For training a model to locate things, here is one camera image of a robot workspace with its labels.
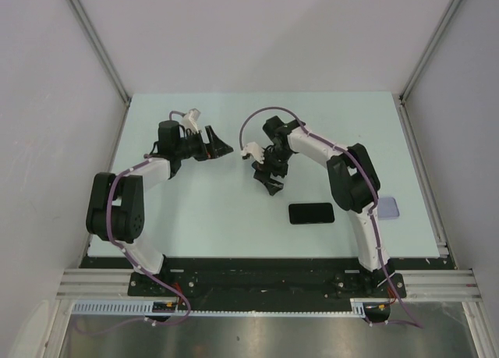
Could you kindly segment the phone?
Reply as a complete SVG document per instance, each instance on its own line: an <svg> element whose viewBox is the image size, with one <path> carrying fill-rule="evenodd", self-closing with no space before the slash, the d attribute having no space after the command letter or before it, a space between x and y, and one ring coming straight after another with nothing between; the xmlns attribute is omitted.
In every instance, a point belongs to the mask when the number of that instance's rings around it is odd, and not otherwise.
<svg viewBox="0 0 499 358"><path fill-rule="evenodd" d="M292 225L331 224L335 220L331 203L290 204L288 216Z"/></svg>
<svg viewBox="0 0 499 358"><path fill-rule="evenodd" d="M284 183L273 179L269 172L256 170L253 177L266 188L270 196L274 196L276 193L283 190Z"/></svg>

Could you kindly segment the lilac phone case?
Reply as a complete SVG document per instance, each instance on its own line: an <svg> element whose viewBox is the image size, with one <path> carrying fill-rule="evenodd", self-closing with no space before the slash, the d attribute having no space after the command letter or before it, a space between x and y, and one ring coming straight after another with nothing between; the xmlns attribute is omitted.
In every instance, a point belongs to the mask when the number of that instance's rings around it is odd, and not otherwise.
<svg viewBox="0 0 499 358"><path fill-rule="evenodd" d="M380 220L394 220L400 217L397 200L392 196L383 196L378 200L377 216Z"/></svg>

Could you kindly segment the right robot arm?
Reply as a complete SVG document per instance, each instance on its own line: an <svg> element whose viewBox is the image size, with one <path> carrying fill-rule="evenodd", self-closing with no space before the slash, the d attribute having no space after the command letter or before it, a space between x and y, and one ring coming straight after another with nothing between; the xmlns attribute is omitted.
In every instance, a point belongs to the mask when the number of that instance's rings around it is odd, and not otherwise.
<svg viewBox="0 0 499 358"><path fill-rule="evenodd" d="M284 186L275 177L286 177L288 161L294 154L302 154L323 166L334 202L348 213L352 224L362 267L359 286L366 295L379 296L388 287L388 277L394 269L378 222L380 180L366 148L362 144L333 144L309 131L298 119L285 123L274 116L264 123L263 131L271 145L239 145L244 159L254 159L254 178L273 196Z"/></svg>

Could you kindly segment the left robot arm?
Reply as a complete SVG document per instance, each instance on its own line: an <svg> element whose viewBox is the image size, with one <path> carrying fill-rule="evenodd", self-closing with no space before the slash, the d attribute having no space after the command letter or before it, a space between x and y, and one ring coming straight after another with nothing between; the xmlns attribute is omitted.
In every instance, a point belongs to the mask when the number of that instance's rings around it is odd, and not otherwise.
<svg viewBox="0 0 499 358"><path fill-rule="evenodd" d="M142 162L119 174L95 175L87 208L87 231L110 242L129 260L137 272L147 274L145 286L155 295L167 293L172 276L161 268L164 254L154 248L143 232L145 193L172 179L182 161L209 161L233 152L211 126L205 127L207 141L194 126L175 120L158 124L153 151Z"/></svg>

